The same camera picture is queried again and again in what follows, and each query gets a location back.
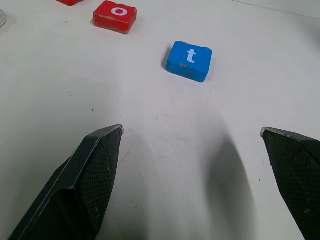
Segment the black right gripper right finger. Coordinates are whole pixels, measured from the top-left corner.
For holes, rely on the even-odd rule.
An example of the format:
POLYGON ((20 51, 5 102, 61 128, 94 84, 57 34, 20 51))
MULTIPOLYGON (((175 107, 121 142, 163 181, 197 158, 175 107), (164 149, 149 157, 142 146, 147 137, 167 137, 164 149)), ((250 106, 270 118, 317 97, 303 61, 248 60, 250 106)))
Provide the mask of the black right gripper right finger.
POLYGON ((278 190, 305 240, 320 240, 320 141, 286 130, 260 132, 278 190))

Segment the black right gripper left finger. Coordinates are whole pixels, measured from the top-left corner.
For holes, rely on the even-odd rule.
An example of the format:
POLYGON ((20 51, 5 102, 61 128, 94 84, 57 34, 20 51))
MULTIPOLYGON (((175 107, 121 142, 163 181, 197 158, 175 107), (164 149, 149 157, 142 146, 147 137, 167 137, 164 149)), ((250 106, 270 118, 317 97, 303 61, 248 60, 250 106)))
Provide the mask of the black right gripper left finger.
POLYGON ((50 177, 8 240, 96 240, 113 191, 124 128, 87 135, 50 177))

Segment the red letter o block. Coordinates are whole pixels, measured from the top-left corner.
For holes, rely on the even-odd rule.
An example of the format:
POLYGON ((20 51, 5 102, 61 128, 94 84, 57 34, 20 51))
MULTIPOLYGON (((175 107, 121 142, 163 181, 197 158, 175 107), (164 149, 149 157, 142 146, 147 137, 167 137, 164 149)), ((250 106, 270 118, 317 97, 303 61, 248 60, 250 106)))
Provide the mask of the red letter o block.
POLYGON ((93 12, 93 24, 96 27, 128 34, 137 19, 135 7, 105 0, 93 12))

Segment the blue letter tile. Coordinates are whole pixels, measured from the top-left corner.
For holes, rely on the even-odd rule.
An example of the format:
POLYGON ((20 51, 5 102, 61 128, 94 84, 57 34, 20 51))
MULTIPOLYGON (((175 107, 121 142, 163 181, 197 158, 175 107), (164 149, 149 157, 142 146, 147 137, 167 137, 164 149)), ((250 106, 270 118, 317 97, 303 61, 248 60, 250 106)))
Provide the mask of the blue letter tile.
POLYGON ((202 83, 209 73, 212 54, 213 51, 208 47, 176 41, 169 54, 166 70, 202 83))

